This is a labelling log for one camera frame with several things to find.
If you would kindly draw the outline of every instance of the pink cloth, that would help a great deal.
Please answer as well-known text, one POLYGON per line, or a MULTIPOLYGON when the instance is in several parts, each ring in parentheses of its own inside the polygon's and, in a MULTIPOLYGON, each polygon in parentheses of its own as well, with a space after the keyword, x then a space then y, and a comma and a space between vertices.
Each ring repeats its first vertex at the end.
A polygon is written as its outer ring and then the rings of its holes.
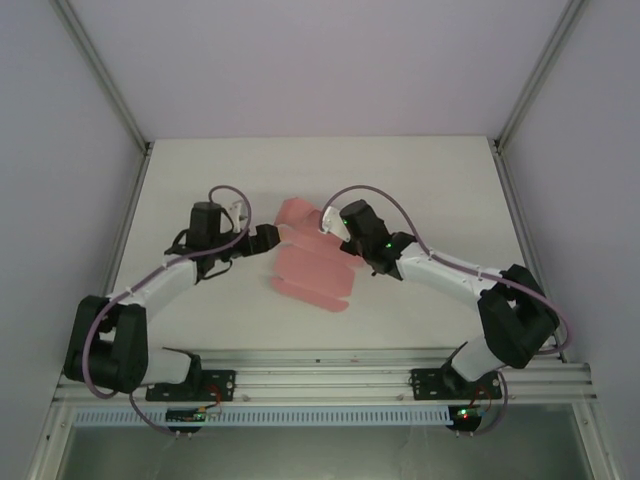
POLYGON ((319 231, 322 213, 301 198, 282 203, 276 216, 280 239, 274 265, 278 277, 271 285, 280 293, 316 305, 330 312, 341 312, 349 303, 340 297, 351 295, 355 272, 350 267, 364 264, 360 257, 340 250, 342 241, 319 231))

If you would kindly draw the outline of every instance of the purple cable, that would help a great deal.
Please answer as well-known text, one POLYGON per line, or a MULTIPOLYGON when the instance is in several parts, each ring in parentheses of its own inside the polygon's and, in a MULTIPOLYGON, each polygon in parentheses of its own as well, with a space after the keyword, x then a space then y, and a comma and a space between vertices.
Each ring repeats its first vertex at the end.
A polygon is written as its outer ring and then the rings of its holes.
MULTIPOLYGON (((402 205, 400 205, 398 203, 398 201, 393 198, 391 195, 389 195, 388 193, 384 192, 383 190, 380 190, 379 188, 376 187, 372 187, 371 185, 352 185, 350 187, 347 188, 343 188, 342 190, 340 190, 339 192, 337 192, 336 194, 334 194, 325 204, 325 206, 322 208, 322 216, 320 217, 320 230, 322 230, 322 217, 324 216, 324 213, 327 211, 327 208, 329 208, 331 206, 331 204, 341 195, 343 195, 346 192, 350 192, 351 190, 369 190, 372 192, 377 193, 378 195, 383 196, 384 198, 386 198, 387 200, 389 200, 400 212, 400 214, 404 217, 405 221, 407 222, 407 224, 409 225, 409 228, 411 229, 411 232, 413 233, 413 236, 416 237, 416 241, 418 242, 418 245, 420 245, 420 248, 422 248, 422 250, 424 250, 424 252, 429 255, 433 260, 435 260, 436 262, 452 268, 454 270, 458 270, 459 272, 462 273, 466 273, 468 275, 478 275, 478 272, 474 269, 465 267, 463 265, 458 265, 457 263, 451 262, 445 258, 440 257, 439 255, 437 255, 436 253, 434 253, 433 249, 429 248, 427 246, 427 244, 422 240, 422 237, 420 236, 420 233, 418 233, 418 229, 416 228, 415 224, 413 223, 413 221, 411 220, 411 218, 409 217, 409 214, 407 213, 407 211, 402 207, 402 205)), ((493 282, 497 282, 497 283, 502 283, 503 285, 506 285, 508 287, 511 287, 515 290, 519 290, 522 293, 525 293, 527 295, 529 295, 531 298, 539 301, 540 303, 542 303, 543 305, 545 305, 547 308, 549 308, 550 310, 554 311, 556 313, 556 315, 558 316, 558 318, 560 319, 560 322, 562 323, 562 325, 564 326, 564 330, 565 330, 565 340, 561 345, 558 345, 556 347, 553 348, 549 348, 546 350, 539 350, 538 354, 540 355, 553 355, 556 353, 560 353, 563 350, 565 350, 569 344, 571 343, 572 340, 572 334, 571 334, 571 329, 569 327, 569 323, 567 322, 564 314, 560 311, 560 308, 558 306, 556 306, 555 304, 553 304, 547 297, 545 297, 544 295, 540 295, 538 292, 525 287, 524 285, 520 285, 519 283, 516 282, 512 282, 511 280, 508 280, 506 278, 502 278, 502 277, 498 277, 497 275, 491 275, 489 273, 484 273, 481 272, 480 273, 480 277, 484 278, 486 280, 491 280, 493 282)))
MULTIPOLYGON (((84 342, 84 348, 82 350, 82 377, 84 379, 84 383, 87 385, 87 388, 96 397, 102 398, 102 399, 108 399, 108 398, 113 397, 117 393, 115 391, 114 392, 110 392, 110 393, 103 393, 100 390, 98 390, 98 388, 93 383, 93 380, 91 379, 91 373, 89 372, 89 351, 91 349, 91 343, 93 342, 93 338, 95 337, 96 332, 98 331, 98 327, 100 326, 100 322, 102 322, 105 319, 105 317, 107 316, 109 311, 116 304, 118 304, 119 302, 121 302, 122 300, 127 298, 129 295, 132 295, 135 292, 137 292, 138 290, 140 290, 142 287, 144 287, 147 283, 149 283, 151 280, 153 280, 155 277, 157 277, 160 273, 165 271, 167 268, 172 267, 172 266, 176 265, 177 263, 183 262, 185 260, 191 260, 191 259, 198 258, 198 257, 204 257, 204 256, 207 256, 207 255, 213 255, 215 253, 220 253, 220 252, 222 252, 224 250, 227 250, 227 249, 233 247, 240 240, 242 240, 242 237, 247 235, 247 233, 249 232, 249 227, 251 225, 252 212, 251 212, 251 203, 249 202, 249 199, 247 198, 247 196, 244 193, 242 193, 240 190, 238 190, 237 188, 232 187, 230 185, 218 185, 216 187, 213 187, 211 190, 209 190, 209 201, 210 202, 213 202, 212 195, 213 195, 213 192, 215 192, 217 190, 231 190, 232 192, 237 193, 240 196, 240 198, 242 198, 242 200, 244 201, 245 205, 247 206, 247 223, 245 224, 245 226, 242 229, 242 231, 240 232, 240 234, 236 238, 231 240, 229 243, 227 243, 226 245, 222 245, 221 247, 212 248, 210 250, 205 250, 205 251, 202 251, 202 252, 189 253, 187 255, 183 255, 182 257, 178 257, 178 258, 174 258, 173 260, 170 260, 169 262, 167 262, 166 265, 161 265, 158 268, 156 268, 153 272, 148 274, 146 277, 144 277, 142 280, 140 280, 138 283, 136 283, 133 287, 129 288, 126 292, 123 292, 123 293, 113 297, 111 299, 111 301, 109 303, 107 303, 107 305, 105 305, 102 310, 100 310, 100 313, 98 313, 96 318, 93 320, 93 323, 91 324, 91 327, 89 328, 89 332, 87 333, 87 338, 86 338, 86 340, 84 342)), ((139 409, 137 409, 135 407, 134 407, 134 409, 136 410, 136 413, 138 413, 138 415, 140 415, 140 417, 145 421, 145 423, 149 424, 149 422, 151 422, 151 420, 149 420, 147 417, 145 417, 144 414, 142 414, 142 412, 140 412, 139 409)))
POLYGON ((149 425, 151 428, 153 428, 156 432, 162 433, 163 435, 169 435, 170 437, 179 437, 182 435, 180 432, 174 433, 168 428, 161 427, 160 425, 156 425, 155 423, 153 423, 153 421, 149 417, 147 417, 147 415, 145 415, 145 413, 142 410, 140 410, 140 407, 138 407, 135 399, 133 398, 133 393, 129 394, 129 403, 131 403, 131 407, 142 419, 142 421, 147 425, 149 425))

